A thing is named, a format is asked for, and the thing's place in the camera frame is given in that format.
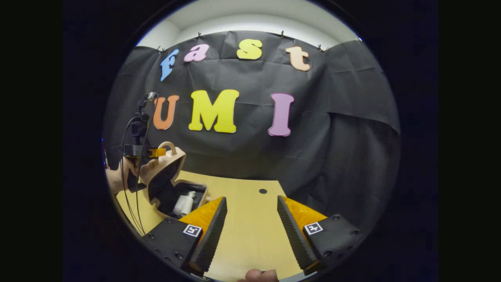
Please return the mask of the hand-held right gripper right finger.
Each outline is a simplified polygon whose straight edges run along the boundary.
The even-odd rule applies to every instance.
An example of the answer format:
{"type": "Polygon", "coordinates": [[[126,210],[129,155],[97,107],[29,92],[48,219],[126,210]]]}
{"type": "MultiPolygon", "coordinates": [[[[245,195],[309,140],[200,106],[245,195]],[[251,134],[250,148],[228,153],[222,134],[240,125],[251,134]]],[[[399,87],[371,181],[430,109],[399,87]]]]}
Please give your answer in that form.
{"type": "Polygon", "coordinates": [[[277,212],[299,268],[306,275],[336,268],[364,237],[344,216],[324,216],[288,197],[278,196],[277,212]]]}

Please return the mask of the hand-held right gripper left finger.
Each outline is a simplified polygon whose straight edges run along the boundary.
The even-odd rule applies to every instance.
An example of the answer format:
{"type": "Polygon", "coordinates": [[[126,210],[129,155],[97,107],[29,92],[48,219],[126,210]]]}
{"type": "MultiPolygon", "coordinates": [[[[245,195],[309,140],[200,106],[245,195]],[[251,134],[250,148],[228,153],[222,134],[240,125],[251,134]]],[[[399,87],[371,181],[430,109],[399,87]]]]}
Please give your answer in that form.
{"type": "Polygon", "coordinates": [[[181,219],[166,217],[142,240],[172,268],[195,276],[208,272],[227,216],[227,198],[219,197],[181,219]]]}

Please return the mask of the white pump bottle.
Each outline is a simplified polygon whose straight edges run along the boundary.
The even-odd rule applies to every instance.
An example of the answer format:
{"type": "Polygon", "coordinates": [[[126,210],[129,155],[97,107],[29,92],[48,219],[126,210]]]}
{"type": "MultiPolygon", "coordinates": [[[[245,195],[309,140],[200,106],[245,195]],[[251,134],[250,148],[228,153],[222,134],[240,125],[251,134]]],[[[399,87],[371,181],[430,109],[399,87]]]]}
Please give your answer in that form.
{"type": "Polygon", "coordinates": [[[187,195],[180,195],[177,203],[174,205],[173,213],[180,217],[188,215],[193,210],[195,194],[195,191],[189,191],[187,195]]]}

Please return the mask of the black backdrop cloth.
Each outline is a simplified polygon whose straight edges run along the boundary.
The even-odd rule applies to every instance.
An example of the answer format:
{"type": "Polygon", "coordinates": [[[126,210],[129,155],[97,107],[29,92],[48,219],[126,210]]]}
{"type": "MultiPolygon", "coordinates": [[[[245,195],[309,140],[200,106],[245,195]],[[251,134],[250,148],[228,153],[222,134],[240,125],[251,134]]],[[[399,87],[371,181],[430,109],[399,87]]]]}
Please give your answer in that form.
{"type": "Polygon", "coordinates": [[[382,215],[398,173],[400,125],[388,80],[363,41],[322,53],[277,34],[227,31],[162,54],[135,47],[105,110],[112,169],[149,92],[179,97],[170,127],[152,127],[147,141],[184,150],[186,171],[277,180],[292,199],[363,230],[382,215]]]}

